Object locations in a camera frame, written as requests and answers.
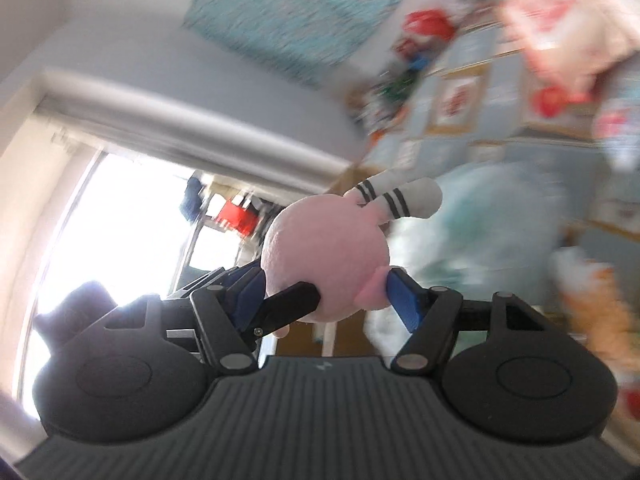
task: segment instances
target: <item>pink plush foot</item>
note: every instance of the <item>pink plush foot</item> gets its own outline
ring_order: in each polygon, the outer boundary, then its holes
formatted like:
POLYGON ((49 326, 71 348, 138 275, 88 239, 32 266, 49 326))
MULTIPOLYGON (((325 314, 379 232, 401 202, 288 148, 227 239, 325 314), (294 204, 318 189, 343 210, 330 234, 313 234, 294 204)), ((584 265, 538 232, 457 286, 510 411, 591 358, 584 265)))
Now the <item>pink plush foot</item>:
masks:
POLYGON ((277 329, 273 335, 276 336, 278 339, 282 339, 284 336, 286 336, 289 333, 289 325, 287 326, 283 326, 282 328, 277 329))
POLYGON ((362 310, 379 310, 389 306, 386 297, 386 276, 393 267, 378 267, 362 287, 353 303, 362 310))

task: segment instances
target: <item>plush toy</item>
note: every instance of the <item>plush toy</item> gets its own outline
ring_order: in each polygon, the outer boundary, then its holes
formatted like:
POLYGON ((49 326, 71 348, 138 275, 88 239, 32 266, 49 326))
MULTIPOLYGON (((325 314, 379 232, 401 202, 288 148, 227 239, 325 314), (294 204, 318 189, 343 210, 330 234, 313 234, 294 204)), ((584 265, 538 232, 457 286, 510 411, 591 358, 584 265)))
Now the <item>plush toy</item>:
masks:
POLYGON ((306 322, 340 321, 360 309, 386 307, 391 267, 379 226, 406 216, 428 218, 441 203, 434 180, 406 183, 398 170, 368 178, 344 196, 315 195, 293 203, 276 217, 264 241, 267 295, 297 282, 313 283, 321 301, 302 319, 306 322))

